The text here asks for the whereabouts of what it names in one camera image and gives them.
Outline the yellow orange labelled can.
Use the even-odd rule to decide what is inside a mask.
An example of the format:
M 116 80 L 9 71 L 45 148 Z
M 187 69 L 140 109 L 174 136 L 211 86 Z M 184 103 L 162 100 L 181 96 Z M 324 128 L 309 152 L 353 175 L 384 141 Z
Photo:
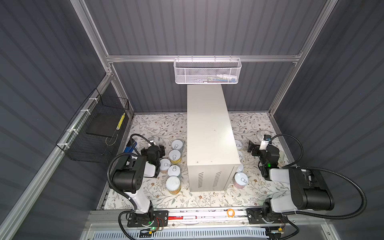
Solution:
M 172 194 L 176 195 L 181 190 L 181 181 L 176 176 L 171 176 L 166 181 L 166 188 Z

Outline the pink labelled can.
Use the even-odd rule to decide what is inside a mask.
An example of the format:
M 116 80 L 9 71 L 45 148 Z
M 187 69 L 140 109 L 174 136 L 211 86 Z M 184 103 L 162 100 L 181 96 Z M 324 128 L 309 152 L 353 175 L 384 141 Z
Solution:
M 245 173 L 239 172 L 234 176 L 234 187 L 237 189 L 244 189 L 249 182 L 249 178 Z

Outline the green labelled can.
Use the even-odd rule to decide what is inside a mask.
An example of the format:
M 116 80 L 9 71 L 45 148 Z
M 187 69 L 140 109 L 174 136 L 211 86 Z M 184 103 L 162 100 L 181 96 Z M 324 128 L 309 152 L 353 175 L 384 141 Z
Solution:
M 170 168 L 171 165 L 172 164 L 171 164 L 171 161 L 169 159 L 161 159 L 160 160 L 160 172 L 163 175 L 167 175 L 168 169 Z

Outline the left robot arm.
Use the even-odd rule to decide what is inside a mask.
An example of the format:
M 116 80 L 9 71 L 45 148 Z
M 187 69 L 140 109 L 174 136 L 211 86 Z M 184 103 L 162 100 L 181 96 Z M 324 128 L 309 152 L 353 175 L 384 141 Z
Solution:
M 118 154 L 109 163 L 107 182 L 113 191 L 131 203 L 132 208 L 121 212 L 128 227 L 150 227 L 155 222 L 168 224 L 168 211 L 156 211 L 145 195 L 142 184 L 145 178 L 156 178 L 160 173 L 160 160 L 165 156 L 165 147 L 156 145 L 140 134 L 129 138 L 132 152 Z

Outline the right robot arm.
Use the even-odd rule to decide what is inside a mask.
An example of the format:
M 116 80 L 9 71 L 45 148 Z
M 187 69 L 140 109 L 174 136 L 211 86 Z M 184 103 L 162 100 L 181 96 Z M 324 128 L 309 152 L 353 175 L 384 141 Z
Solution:
M 368 199 L 363 189 L 350 178 L 324 168 L 300 167 L 298 160 L 279 167 L 280 150 L 273 146 L 274 139 L 279 135 L 264 135 L 259 144 L 249 141 L 248 153 L 259 158 L 258 168 L 266 181 L 280 182 L 290 185 L 290 192 L 278 198 L 265 199 L 260 210 L 248 209 L 250 223 L 262 219 L 267 224 L 277 221 L 286 223 L 291 215 L 302 215 L 326 220 L 347 220 L 361 215 L 368 205 Z M 351 184 L 361 197 L 357 210 L 344 215 L 325 215 L 335 207 L 335 200 L 329 189 L 323 173 L 337 176 Z

